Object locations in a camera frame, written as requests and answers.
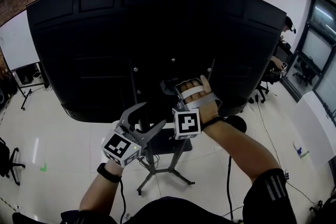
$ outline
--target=white cube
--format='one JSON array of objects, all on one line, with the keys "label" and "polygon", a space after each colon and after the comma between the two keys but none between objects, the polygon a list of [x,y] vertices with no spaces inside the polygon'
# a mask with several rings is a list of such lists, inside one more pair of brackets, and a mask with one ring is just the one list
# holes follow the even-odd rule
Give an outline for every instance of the white cube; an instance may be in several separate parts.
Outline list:
[{"label": "white cube", "polygon": [[130,164],[141,153],[141,146],[116,133],[114,130],[110,130],[101,145],[101,149],[108,159],[121,167]]},{"label": "white cube", "polygon": [[201,133],[201,123],[198,109],[175,112],[174,131],[175,139],[194,138]]}]

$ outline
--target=finger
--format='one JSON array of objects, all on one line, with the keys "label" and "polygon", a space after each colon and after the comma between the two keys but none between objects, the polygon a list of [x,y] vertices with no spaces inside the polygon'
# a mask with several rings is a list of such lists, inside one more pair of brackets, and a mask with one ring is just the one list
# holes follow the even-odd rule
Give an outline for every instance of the finger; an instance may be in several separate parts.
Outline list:
[{"label": "finger", "polygon": [[187,81],[185,85],[187,86],[188,89],[191,89],[194,87],[194,85],[190,81]]},{"label": "finger", "polygon": [[[195,87],[196,87],[196,86],[200,86],[200,83],[199,83],[197,80],[193,80],[192,83],[193,83],[193,85],[194,85]],[[199,94],[199,97],[198,97],[198,98],[200,98],[200,97],[206,95],[205,91],[201,91],[201,92],[199,92],[198,94]]]},{"label": "finger", "polygon": [[203,76],[203,75],[201,75],[201,82],[202,82],[202,84],[203,84],[205,93],[206,93],[206,94],[211,93],[211,87],[210,87],[210,84],[209,84],[208,80],[206,79],[206,77]]},{"label": "finger", "polygon": [[[181,85],[181,92],[185,92],[187,90],[187,85],[186,84],[182,84]],[[186,99],[184,99],[185,103],[188,104],[190,102],[193,101],[192,97],[191,96],[188,96]]]},{"label": "finger", "polygon": [[181,92],[185,92],[187,90],[187,86],[185,84],[181,85]]}]

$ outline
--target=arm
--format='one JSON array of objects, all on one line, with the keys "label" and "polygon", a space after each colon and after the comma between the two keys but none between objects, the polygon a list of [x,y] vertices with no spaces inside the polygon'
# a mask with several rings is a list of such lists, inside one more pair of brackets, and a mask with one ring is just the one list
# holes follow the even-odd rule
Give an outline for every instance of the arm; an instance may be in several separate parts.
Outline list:
[{"label": "arm", "polygon": [[284,69],[284,64],[282,63],[282,61],[280,59],[278,59],[275,56],[271,57],[271,61],[273,61],[275,63],[275,65],[277,66],[277,68],[279,68],[280,70]]},{"label": "arm", "polygon": [[[121,176],[123,172],[123,168],[112,161],[108,161],[105,164],[105,170],[118,176]],[[94,211],[108,216],[111,212],[117,188],[118,183],[108,181],[99,174],[85,193],[79,210]]]},{"label": "arm", "polygon": [[[186,98],[186,103],[211,93],[207,79],[201,76],[201,81],[205,91]],[[181,86],[181,91],[186,91],[198,85],[197,81],[187,82]],[[218,116],[218,107],[215,101],[199,107],[199,110],[202,123],[206,123]],[[218,121],[205,128],[204,132],[231,155],[239,168],[252,182],[263,172],[279,168],[279,164],[273,155],[264,146],[228,123]]]}]

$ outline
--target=monitor back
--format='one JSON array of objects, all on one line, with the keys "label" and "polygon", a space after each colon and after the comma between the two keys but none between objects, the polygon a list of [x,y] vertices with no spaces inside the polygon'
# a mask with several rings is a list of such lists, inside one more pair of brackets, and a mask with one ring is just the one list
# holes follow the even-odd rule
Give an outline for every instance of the monitor back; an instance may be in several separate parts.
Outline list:
[{"label": "monitor back", "polygon": [[286,13],[262,0],[195,0],[188,30],[182,30],[178,4],[37,0],[27,6],[41,64],[70,117],[113,122],[148,101],[151,122],[171,121],[177,97],[164,93],[162,82],[201,74],[223,102],[221,115],[244,108]]}]

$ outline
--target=wrist strap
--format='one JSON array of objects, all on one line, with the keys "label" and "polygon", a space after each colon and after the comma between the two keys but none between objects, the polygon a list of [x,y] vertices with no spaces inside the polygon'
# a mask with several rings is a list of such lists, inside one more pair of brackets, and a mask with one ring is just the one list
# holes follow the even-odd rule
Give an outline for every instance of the wrist strap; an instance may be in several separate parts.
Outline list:
[{"label": "wrist strap", "polygon": [[209,120],[208,122],[201,124],[201,130],[203,131],[209,125],[214,124],[217,121],[224,121],[225,122],[225,119],[223,117],[220,117],[220,116],[215,117],[212,120]]}]

